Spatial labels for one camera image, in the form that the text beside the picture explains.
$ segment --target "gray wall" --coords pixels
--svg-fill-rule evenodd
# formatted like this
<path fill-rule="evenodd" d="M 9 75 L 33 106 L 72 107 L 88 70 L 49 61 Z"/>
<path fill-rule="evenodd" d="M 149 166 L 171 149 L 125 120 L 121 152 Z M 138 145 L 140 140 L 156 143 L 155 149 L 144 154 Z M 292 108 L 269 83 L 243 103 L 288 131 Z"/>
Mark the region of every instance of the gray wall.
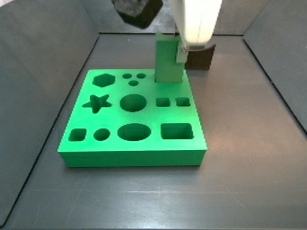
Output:
<path fill-rule="evenodd" d="M 96 39 L 77 0 L 0 8 L 0 226 Z"/>
<path fill-rule="evenodd" d="M 167 0 L 163 0 L 164 6 L 153 23 L 144 30 L 122 22 L 110 0 L 81 0 L 81 2 L 100 33 L 173 32 L 173 19 Z M 223 0 L 215 34 L 243 35 L 267 2 L 268 0 Z"/>
<path fill-rule="evenodd" d="M 271 0 L 244 40 L 307 133 L 305 10 L 305 0 Z"/>

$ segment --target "green shape sorter board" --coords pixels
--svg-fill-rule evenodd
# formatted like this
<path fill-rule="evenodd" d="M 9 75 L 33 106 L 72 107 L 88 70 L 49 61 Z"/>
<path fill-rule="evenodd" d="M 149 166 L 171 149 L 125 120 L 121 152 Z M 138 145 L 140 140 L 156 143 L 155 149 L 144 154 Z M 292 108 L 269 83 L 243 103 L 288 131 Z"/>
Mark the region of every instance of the green shape sorter board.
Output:
<path fill-rule="evenodd" d="M 57 149 L 66 167 L 200 165 L 207 143 L 187 74 L 89 70 Z"/>

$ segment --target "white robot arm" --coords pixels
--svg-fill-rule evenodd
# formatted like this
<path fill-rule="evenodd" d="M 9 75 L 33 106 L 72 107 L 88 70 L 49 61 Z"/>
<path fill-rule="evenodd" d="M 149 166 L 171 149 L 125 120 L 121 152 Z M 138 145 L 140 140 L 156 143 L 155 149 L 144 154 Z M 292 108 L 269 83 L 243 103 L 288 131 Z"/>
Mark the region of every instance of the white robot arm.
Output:
<path fill-rule="evenodd" d="M 215 30 L 220 4 L 221 0 L 169 0 L 187 51 L 204 49 Z"/>

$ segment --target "rectangular hole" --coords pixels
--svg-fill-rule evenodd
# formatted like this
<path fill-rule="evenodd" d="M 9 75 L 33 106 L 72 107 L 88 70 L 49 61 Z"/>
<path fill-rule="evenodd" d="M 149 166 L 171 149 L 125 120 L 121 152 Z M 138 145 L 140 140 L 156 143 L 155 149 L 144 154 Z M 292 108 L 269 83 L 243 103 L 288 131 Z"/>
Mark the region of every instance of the rectangular hole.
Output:
<path fill-rule="evenodd" d="M 157 98 L 156 99 L 156 106 L 157 107 L 169 107 L 171 106 L 169 98 Z"/>
<path fill-rule="evenodd" d="M 188 123 L 168 123 L 160 125 L 163 139 L 193 139 L 192 126 Z"/>
<path fill-rule="evenodd" d="M 187 97 L 177 97 L 176 98 L 176 105 L 179 107 L 188 107 L 188 106 L 191 106 L 189 99 Z"/>
<path fill-rule="evenodd" d="M 69 134 L 69 141 L 82 141 L 85 139 L 86 130 L 84 128 L 74 128 Z"/>

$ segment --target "star-shaped hole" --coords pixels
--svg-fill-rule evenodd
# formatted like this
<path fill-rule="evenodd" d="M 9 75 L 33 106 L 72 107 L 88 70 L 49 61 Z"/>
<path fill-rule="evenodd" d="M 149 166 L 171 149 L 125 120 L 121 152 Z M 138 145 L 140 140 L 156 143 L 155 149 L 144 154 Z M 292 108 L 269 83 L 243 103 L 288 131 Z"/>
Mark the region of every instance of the star-shaped hole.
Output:
<path fill-rule="evenodd" d="M 112 104 L 106 102 L 109 95 L 97 97 L 96 95 L 89 96 L 89 102 L 82 105 L 82 108 L 90 108 L 92 113 L 97 113 L 101 107 L 112 107 Z"/>

